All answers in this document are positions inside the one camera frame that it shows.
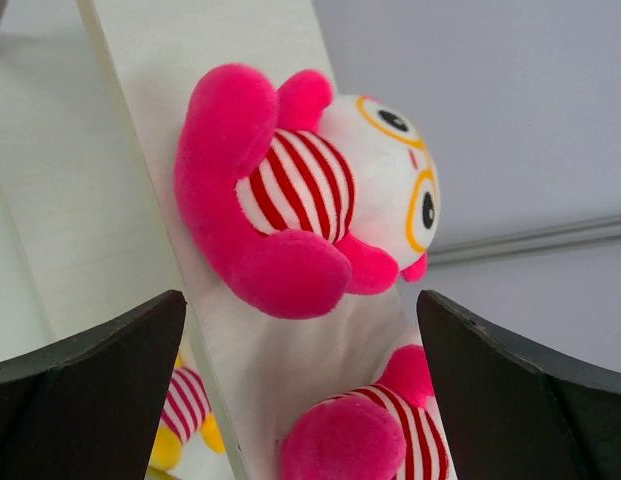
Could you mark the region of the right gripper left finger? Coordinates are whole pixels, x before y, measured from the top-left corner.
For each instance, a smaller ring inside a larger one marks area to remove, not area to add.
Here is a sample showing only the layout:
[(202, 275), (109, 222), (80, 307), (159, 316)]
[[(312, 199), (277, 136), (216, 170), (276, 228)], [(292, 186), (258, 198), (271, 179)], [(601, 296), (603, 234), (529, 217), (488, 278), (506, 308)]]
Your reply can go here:
[(0, 479), (142, 479), (182, 339), (168, 290), (0, 362)]

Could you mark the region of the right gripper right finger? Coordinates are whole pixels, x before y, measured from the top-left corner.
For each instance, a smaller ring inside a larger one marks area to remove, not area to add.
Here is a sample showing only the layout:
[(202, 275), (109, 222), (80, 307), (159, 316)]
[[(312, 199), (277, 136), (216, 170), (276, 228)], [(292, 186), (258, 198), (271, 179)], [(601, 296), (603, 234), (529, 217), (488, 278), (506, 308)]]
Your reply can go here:
[(497, 326), (434, 290), (416, 314), (461, 479), (621, 479), (621, 373)]

